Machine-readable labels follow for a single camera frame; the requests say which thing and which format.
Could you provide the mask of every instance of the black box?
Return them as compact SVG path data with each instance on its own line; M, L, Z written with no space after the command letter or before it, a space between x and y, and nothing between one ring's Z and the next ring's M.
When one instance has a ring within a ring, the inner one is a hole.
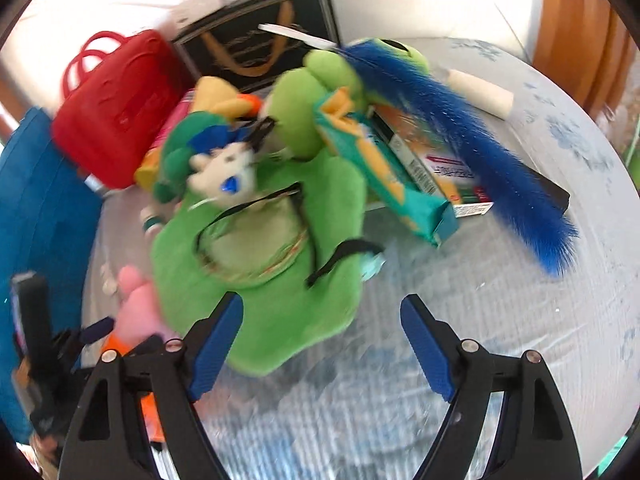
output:
M242 92L254 92L302 66L311 50L301 41L258 30L261 23L340 44L331 0L238 0L193 23L174 45L194 78L217 76Z

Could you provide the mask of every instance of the red handbag handle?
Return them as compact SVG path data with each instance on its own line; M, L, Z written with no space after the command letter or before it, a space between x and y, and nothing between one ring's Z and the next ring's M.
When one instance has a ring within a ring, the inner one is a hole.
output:
M80 53L87 50L87 47L89 47L89 45L92 44L95 40L100 40L101 38L109 38L110 40L117 41L120 44L119 46L123 46L125 43L127 43L127 41L129 41L129 38L123 36L122 34L111 32L110 30L102 30L100 32L96 32L94 35L92 35L92 37L84 42L84 45L80 49ZM84 67L84 57L81 60L78 60L78 68L76 70L78 70L78 80L80 82L84 82L87 76L87 70Z
M71 89L69 88L69 72L73 65L81 66L84 62L85 57L95 56L100 58L100 60L104 60L107 57L107 53L101 50L82 50L79 54L76 55L75 58L71 60L71 62L66 66L65 73L62 76L62 96L66 99L71 94ZM86 72L80 72L78 70L78 86L80 86L86 80Z

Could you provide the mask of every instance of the round table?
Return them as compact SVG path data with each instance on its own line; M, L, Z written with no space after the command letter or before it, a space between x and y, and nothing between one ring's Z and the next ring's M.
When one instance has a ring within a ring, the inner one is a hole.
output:
M399 323L417 293L437 319L494 353L545 357L593 470L630 426L640 399L640 201L622 163L586 113L549 79L471 40L401 40L428 59L514 93L508 120L483 114L503 145L571 194L580 232L575 267L544 273L489 212L462 219L435 249L387 209L367 213L365 236L385 247L382 272L364 285L353 324L264 378L224 368L197 404L232 478L411 479L444 417ZM137 189L105 202L85 290L84 322L116 308L101 267L150 271ZM500 409L494 396L470 469L482 475Z

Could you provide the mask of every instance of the pink object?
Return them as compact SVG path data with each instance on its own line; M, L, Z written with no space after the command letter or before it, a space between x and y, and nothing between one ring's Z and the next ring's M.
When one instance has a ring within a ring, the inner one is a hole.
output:
M189 90L185 95L182 96L180 102L174 108L174 111L171 112L169 118L164 122L162 128L156 135L153 144L149 151L154 150L156 148L162 148L162 145L166 141L166 138L173 131L173 129L178 125L178 123L183 120L189 113L189 108L191 107L191 102L193 101L193 95L195 93L195 88Z
M179 337L165 325L156 287L134 266L123 267L118 275L122 304L113 329L114 335L132 347L158 334L164 341Z

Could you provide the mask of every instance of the pink plush toy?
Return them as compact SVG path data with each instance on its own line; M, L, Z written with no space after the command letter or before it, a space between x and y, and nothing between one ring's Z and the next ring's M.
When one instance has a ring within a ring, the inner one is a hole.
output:
M123 267L118 275L122 305L113 334L132 348L147 337L158 334L164 341L179 337L165 325L154 284L134 266Z

